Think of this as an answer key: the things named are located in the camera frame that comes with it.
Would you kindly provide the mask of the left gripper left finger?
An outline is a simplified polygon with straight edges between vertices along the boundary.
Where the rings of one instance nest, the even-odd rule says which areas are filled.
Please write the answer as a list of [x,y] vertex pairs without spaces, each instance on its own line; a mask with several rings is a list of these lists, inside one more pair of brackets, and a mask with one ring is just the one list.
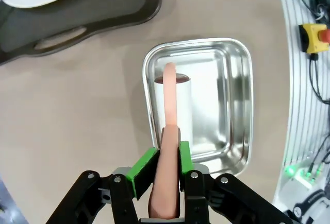
[[133,199],[154,182],[159,150],[150,148],[133,167],[119,167],[109,176],[84,171],[59,203],[48,223],[93,223],[107,204],[115,223],[139,223]]

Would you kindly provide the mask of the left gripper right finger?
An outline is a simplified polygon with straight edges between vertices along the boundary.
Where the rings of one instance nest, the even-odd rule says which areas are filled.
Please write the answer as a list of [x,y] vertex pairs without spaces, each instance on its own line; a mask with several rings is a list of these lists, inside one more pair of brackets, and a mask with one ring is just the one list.
[[185,223],[209,223],[209,210],[230,223],[293,223],[293,220],[234,175],[216,178],[194,168],[189,143],[179,144],[180,190],[185,193]]

